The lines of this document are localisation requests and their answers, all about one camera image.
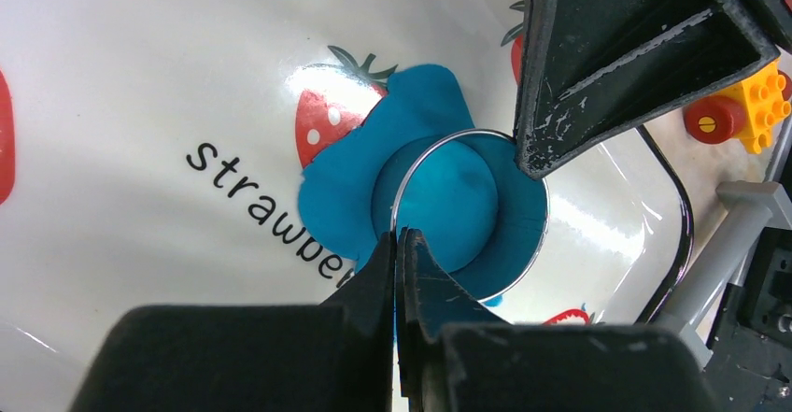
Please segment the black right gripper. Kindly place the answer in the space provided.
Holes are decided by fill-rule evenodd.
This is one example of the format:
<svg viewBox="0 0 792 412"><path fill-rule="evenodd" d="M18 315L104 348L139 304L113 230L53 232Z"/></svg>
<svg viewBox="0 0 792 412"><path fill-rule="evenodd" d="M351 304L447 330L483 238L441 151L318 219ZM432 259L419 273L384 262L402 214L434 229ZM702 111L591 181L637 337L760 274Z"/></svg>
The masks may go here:
<svg viewBox="0 0 792 412"><path fill-rule="evenodd" d="M515 161L540 179L791 50L791 0L525 0L523 32Z"/></svg>

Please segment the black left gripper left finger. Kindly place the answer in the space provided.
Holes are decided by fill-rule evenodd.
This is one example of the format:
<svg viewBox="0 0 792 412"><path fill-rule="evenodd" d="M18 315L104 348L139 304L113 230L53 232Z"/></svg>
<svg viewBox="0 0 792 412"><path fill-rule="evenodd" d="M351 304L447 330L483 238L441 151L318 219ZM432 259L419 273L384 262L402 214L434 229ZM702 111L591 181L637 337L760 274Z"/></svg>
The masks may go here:
<svg viewBox="0 0 792 412"><path fill-rule="evenodd" d="M317 305L145 305L108 333L75 411L389 411L396 239Z"/></svg>

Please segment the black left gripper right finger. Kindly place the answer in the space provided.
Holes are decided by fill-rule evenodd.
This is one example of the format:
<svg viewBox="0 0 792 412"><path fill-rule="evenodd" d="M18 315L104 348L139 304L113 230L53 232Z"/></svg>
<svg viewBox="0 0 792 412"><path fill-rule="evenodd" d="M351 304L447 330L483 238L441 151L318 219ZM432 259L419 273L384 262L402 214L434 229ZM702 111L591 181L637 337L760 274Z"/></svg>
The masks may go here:
<svg viewBox="0 0 792 412"><path fill-rule="evenodd" d="M413 411L714 411L674 334L652 325L517 325L484 308L416 229L395 250L401 393Z"/></svg>

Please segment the silver tape roll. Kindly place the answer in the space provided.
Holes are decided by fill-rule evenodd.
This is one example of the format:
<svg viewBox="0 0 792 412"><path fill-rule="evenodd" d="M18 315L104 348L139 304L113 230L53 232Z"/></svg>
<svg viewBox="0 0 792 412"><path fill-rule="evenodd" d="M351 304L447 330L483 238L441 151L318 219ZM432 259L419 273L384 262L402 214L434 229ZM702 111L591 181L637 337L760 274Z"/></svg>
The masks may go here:
<svg viewBox="0 0 792 412"><path fill-rule="evenodd" d="M546 184L515 165L515 140L468 129L398 149L380 170L372 215L417 229L431 256L477 300L511 290L528 274L546 234Z"/></svg>

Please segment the blue play dough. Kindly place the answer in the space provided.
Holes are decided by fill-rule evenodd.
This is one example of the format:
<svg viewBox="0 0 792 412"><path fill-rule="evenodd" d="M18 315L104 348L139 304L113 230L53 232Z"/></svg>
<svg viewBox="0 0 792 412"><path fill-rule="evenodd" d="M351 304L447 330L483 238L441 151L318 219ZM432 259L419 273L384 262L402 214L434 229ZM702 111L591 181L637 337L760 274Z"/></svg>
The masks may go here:
<svg viewBox="0 0 792 412"><path fill-rule="evenodd" d="M382 234L418 230L439 266L488 300L528 273L545 235L546 187L517 168L515 153L511 136L474 125L449 69L414 66L304 169L300 216L358 266Z"/></svg>

